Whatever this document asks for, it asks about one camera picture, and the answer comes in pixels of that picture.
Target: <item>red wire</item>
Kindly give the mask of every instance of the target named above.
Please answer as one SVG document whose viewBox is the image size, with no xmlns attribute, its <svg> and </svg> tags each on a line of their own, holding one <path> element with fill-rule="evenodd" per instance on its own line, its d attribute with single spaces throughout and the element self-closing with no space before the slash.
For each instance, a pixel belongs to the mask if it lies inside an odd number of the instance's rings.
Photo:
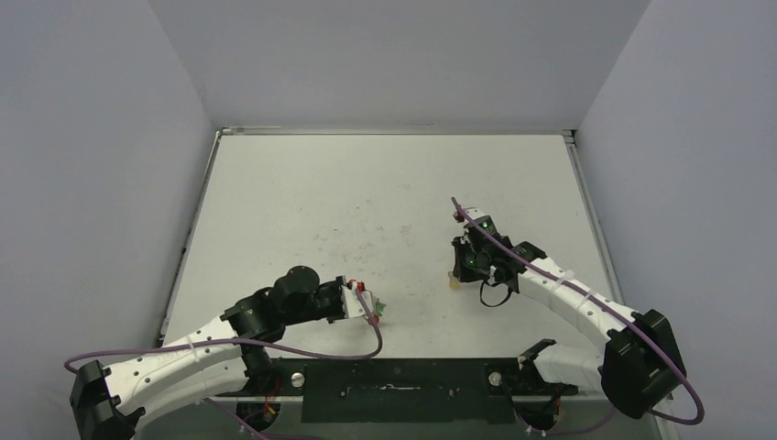
<svg viewBox="0 0 777 440">
<path fill-rule="evenodd" d="M 558 391 L 561 391 L 563 389 L 564 387 L 562 387 L 561 385 L 559 385 L 557 388 Z M 559 398 L 556 400 L 556 414 L 559 413 L 560 409 L 561 409 L 561 396 L 559 396 Z"/>
<path fill-rule="evenodd" d="M 275 378 L 275 388 L 271 392 L 269 392 L 268 395 L 265 396 L 265 406 L 264 406 L 264 409 L 263 409 L 265 413 L 269 409 L 268 399 L 270 397 L 275 396 L 278 393 L 279 390 L 280 390 L 280 378 Z"/>
</svg>

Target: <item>metal frame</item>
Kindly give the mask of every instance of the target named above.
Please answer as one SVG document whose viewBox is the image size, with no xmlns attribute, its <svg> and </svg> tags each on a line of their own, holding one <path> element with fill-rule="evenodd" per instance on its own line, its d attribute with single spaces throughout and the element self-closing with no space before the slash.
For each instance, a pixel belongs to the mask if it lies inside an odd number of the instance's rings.
<svg viewBox="0 0 777 440">
<path fill-rule="evenodd" d="M 453 127 L 453 126 L 437 126 L 437 125 L 408 125 L 408 126 L 384 126 L 373 128 L 361 128 L 361 127 L 340 127 L 340 128 L 326 128 L 326 127 L 284 127 L 284 126 L 227 126 L 215 131 L 215 137 L 213 145 L 211 146 L 210 156 L 202 176 L 202 185 L 200 189 L 200 195 L 196 204 L 196 208 L 192 215 L 192 223 L 187 232 L 184 248 L 181 252 L 181 261 L 175 273 L 174 282 L 170 291 L 170 298 L 164 314 L 162 324 L 159 329 L 158 345 L 161 346 L 167 333 L 167 328 L 170 323 L 170 317 L 172 314 L 175 300 L 178 295 L 178 289 L 181 285 L 181 276 L 186 266 L 186 259 L 188 257 L 187 250 L 192 243 L 194 231 L 197 227 L 197 221 L 202 210 L 202 203 L 204 201 L 205 194 L 207 193 L 208 182 L 213 171 L 213 165 L 215 163 L 218 149 L 221 144 L 222 136 L 264 136 L 264 135 L 288 135 L 288 136 L 304 136 L 304 135 L 561 135 L 564 137 L 564 143 L 567 147 L 567 153 L 569 155 L 570 164 L 577 180 L 577 186 L 583 198 L 586 215 L 588 216 L 588 222 L 591 225 L 592 232 L 596 241 L 596 247 L 602 264 L 605 268 L 605 275 L 607 283 L 612 292 L 613 298 L 618 303 L 623 302 L 623 296 L 621 294 L 620 287 L 618 285 L 618 279 L 615 274 L 615 269 L 612 264 L 612 259 L 607 250 L 607 242 L 604 238 L 604 234 L 601 230 L 598 217 L 596 216 L 596 210 L 591 201 L 591 195 L 588 191 L 588 187 L 585 183 L 585 176 L 583 174 L 580 159 L 577 155 L 577 146 L 575 144 L 574 132 L 572 130 L 538 130 L 538 129 L 515 129 L 515 128 L 478 128 L 478 127 Z M 569 396 L 571 399 L 581 401 L 601 401 L 604 396 L 600 394 L 586 394 L 581 393 L 577 396 Z M 252 402 L 255 398 L 239 397 L 236 398 L 238 402 Z M 515 397 L 516 402 L 531 402 L 535 398 L 531 396 Z M 232 398 L 219 398 L 218 400 L 235 402 L 235 397 Z M 301 402 L 301 397 L 278 397 L 273 398 L 270 402 Z M 657 405 L 657 409 L 664 413 L 671 413 L 671 406 L 667 401 L 662 401 Z M 663 419 L 654 418 L 658 427 L 659 434 L 664 440 L 679 440 L 680 435 L 677 431 L 677 427 L 674 423 L 665 421 Z"/>
</svg>

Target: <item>white table surface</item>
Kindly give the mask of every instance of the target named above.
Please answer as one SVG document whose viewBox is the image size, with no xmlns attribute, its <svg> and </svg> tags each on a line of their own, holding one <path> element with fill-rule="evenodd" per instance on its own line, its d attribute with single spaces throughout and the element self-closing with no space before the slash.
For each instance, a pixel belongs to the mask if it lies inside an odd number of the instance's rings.
<svg viewBox="0 0 777 440">
<path fill-rule="evenodd" d="M 450 242 L 461 232 L 452 195 L 611 298 L 561 136 L 224 136 L 165 340 L 303 264 L 322 281 L 364 280 L 388 305 L 383 358 L 515 357 L 545 337 L 593 350 L 525 296 L 488 309 L 478 284 L 449 288 Z M 375 337 L 363 320 L 321 321 L 288 327 L 281 343 L 359 354 Z"/>
</svg>

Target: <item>small object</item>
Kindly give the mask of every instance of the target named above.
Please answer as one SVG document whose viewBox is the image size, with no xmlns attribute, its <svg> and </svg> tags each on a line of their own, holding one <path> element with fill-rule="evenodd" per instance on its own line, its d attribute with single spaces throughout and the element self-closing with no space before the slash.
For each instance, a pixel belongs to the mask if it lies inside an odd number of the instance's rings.
<svg viewBox="0 0 777 440">
<path fill-rule="evenodd" d="M 461 287 L 459 280 L 455 277 L 453 272 L 448 272 L 448 287 L 454 290 Z"/>
<path fill-rule="evenodd" d="M 299 388 L 299 387 L 301 387 L 304 384 L 305 384 L 305 376 L 302 373 L 296 372 L 296 373 L 291 375 L 291 386 L 292 387 Z"/>
<path fill-rule="evenodd" d="M 383 309 L 386 308 L 386 304 L 380 301 L 380 298 L 377 296 L 375 297 L 375 312 L 373 313 L 376 317 L 383 316 Z"/>
<path fill-rule="evenodd" d="M 493 387 L 498 387 L 502 384 L 502 375 L 498 371 L 494 371 L 488 375 L 488 383 Z"/>
</svg>

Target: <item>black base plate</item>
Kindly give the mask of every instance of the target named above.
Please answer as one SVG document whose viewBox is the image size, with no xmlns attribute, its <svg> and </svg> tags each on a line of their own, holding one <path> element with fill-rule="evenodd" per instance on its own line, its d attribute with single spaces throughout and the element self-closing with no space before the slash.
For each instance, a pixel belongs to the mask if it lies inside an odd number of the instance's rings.
<svg viewBox="0 0 777 440">
<path fill-rule="evenodd" d="M 276 395 L 304 396 L 303 423 L 445 423 L 479 419 L 489 424 L 514 424 L 515 412 L 504 387 L 491 386 L 490 373 L 502 374 L 513 396 L 551 396 L 556 390 L 555 384 L 530 389 L 514 357 L 356 362 L 281 358 L 273 363 L 281 384 Z M 301 388 L 290 383 L 295 372 L 305 376 Z"/>
</svg>

